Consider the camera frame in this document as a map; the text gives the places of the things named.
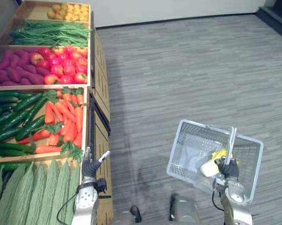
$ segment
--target cucumber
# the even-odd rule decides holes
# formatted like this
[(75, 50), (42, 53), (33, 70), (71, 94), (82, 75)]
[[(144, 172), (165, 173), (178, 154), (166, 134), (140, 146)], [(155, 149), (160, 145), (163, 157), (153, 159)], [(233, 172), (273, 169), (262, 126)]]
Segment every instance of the cucumber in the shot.
[(13, 202), (15, 190), (19, 184), (19, 181), (24, 175), (25, 167), (25, 164), (19, 165), (19, 163), (17, 163), (15, 167), (16, 170), (8, 180), (6, 188), (2, 193), (0, 199), (0, 225), (7, 224), (7, 218), (9, 217), (11, 211), (11, 202)]
[(26, 156), (25, 152), (13, 149), (0, 149), (0, 156)]
[(19, 166), (24, 165), (24, 166), (29, 166), (30, 163), (0, 163), (0, 168), (1, 166), (4, 165), (4, 171), (9, 171), (9, 170), (16, 170)]
[(42, 93), (38, 93), (36, 95), (32, 95), (30, 97), (25, 98), (24, 100), (20, 101), (17, 106), (14, 107), (15, 112), (19, 112), (23, 109), (26, 109), (37, 102), (42, 97)]
[(4, 141), (10, 137), (14, 137), (16, 134), (18, 134), (21, 131), (20, 127), (16, 127), (16, 128), (11, 128), (11, 129), (7, 129), (3, 132), (0, 133), (0, 142)]
[(39, 116), (34, 121), (28, 123), (26, 126), (24, 126), (21, 131), (16, 135), (15, 140), (20, 141), (26, 137), (29, 136), (30, 133), (32, 133), (36, 128), (41, 127), (44, 125), (44, 119), (45, 115)]

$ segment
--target tomato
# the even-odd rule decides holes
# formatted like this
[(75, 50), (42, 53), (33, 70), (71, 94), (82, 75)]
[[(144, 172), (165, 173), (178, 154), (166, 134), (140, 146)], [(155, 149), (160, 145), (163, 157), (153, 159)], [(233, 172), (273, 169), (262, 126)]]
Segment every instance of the tomato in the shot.
[(75, 61), (75, 64), (76, 64), (77, 66), (79, 66), (79, 65), (87, 66), (88, 60), (85, 59), (84, 57), (80, 57), (80, 58), (78, 58), (78, 59)]
[(64, 49), (63, 47), (54, 47), (52, 48), (52, 52), (55, 53), (56, 55), (60, 55), (62, 53), (64, 53)]
[(81, 48), (81, 47), (77, 47), (76, 48), (76, 52), (81, 54), (82, 57), (87, 58), (88, 57), (88, 50), (87, 48)]
[(75, 81), (75, 83), (87, 83), (88, 78), (87, 78), (87, 75), (85, 75), (83, 73), (77, 73), (74, 76), (74, 81)]
[(40, 53), (43, 57), (45, 57), (48, 53), (51, 53), (51, 50), (50, 50), (49, 47), (42, 47), (42, 48), (40, 48), (39, 53)]
[(36, 64), (36, 67), (42, 67), (47, 70), (50, 69), (49, 62), (46, 60), (39, 60)]
[(75, 75), (75, 67), (74, 66), (65, 66), (64, 67), (64, 74), (67, 76), (74, 76)]
[(66, 54), (70, 54), (70, 53), (72, 53), (72, 52), (74, 52), (75, 51), (75, 48), (74, 47), (72, 47), (71, 45), (66, 45), (65, 47), (64, 47), (64, 52), (66, 53)]
[(73, 60), (64, 60), (64, 62), (62, 63), (62, 66), (73, 66), (75, 67), (75, 62)]
[(83, 73), (83, 74), (87, 74), (88, 73), (88, 69), (86, 66), (84, 65), (78, 65), (76, 68), (75, 68), (76, 72), (77, 73)]
[(59, 78), (55, 74), (48, 74), (44, 77), (45, 84), (58, 84)]
[(74, 79), (71, 76), (62, 76), (60, 78), (60, 84), (72, 84), (74, 83)]
[(52, 67), (53, 65), (60, 65), (61, 61), (58, 58), (53, 58), (49, 60), (49, 65)]
[(51, 72), (60, 78), (63, 76), (63, 67), (61, 65), (53, 65)]
[(32, 54), (30, 55), (30, 62), (31, 62), (33, 65), (36, 65), (37, 62), (38, 62), (39, 60), (42, 60), (42, 59), (43, 59), (43, 56), (40, 55), (39, 53), (32, 53)]
[(69, 56), (66, 53), (61, 53), (61, 54), (57, 55), (57, 58), (60, 59), (63, 62), (64, 60), (69, 59)]
[(78, 58), (82, 57), (81, 54), (77, 53), (77, 52), (72, 52), (69, 54), (69, 58), (71, 60), (77, 60)]
[(49, 60), (51, 60), (51, 59), (54, 59), (54, 58), (56, 58), (56, 55), (54, 54), (54, 53), (47, 53), (45, 56), (44, 56), (44, 59), (45, 60), (47, 60), (47, 61), (49, 61)]

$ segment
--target wooden produce display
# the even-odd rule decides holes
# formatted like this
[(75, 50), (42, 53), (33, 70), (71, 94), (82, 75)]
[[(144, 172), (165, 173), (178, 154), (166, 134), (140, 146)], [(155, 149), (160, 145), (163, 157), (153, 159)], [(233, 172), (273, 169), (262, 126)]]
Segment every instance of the wooden produce display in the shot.
[(97, 31), (94, 31), (94, 78), (93, 95), (108, 121), (110, 118), (109, 87), (106, 59)]

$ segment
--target black cable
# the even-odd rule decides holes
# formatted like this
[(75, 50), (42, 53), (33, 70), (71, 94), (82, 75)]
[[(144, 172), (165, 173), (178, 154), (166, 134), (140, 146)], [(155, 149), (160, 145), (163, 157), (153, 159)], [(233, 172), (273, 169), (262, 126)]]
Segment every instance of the black cable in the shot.
[(62, 209), (68, 204), (68, 202), (70, 202), (71, 199), (73, 199), (75, 196), (76, 196), (76, 193), (75, 193), (71, 198), (69, 198), (69, 199), (67, 200), (67, 202), (65, 202), (65, 203), (62, 205), (62, 207), (59, 209), (56, 218), (57, 218), (57, 221), (58, 221), (60, 224), (68, 225), (68, 224), (64, 223), (63, 221), (61, 221), (61, 220), (59, 219), (59, 214), (60, 214), (60, 212), (62, 211)]
[(223, 209), (221, 209), (221, 208), (219, 208), (218, 206), (216, 206), (216, 204), (215, 204), (215, 202), (214, 202), (214, 195), (215, 195), (215, 190), (214, 190), (213, 193), (212, 193), (212, 202), (213, 202), (213, 205), (214, 205), (218, 210), (221, 210), (221, 211), (224, 212)]

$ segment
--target white plastic basket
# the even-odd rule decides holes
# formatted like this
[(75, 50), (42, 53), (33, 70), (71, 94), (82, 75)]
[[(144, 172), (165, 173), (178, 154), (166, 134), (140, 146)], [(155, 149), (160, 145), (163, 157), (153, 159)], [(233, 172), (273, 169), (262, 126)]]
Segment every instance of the white plastic basket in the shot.
[(208, 193), (213, 192), (213, 177), (205, 177), (200, 167), (211, 159), (211, 154), (220, 149), (230, 150), (229, 142), (233, 147), (228, 151), (237, 160), (239, 167), (239, 181), (245, 187), (247, 202), (253, 200), (253, 194), (259, 174), (263, 143), (243, 135), (232, 136), (224, 129), (207, 126), (189, 120), (181, 120), (174, 139), (167, 173), (177, 179), (192, 183)]

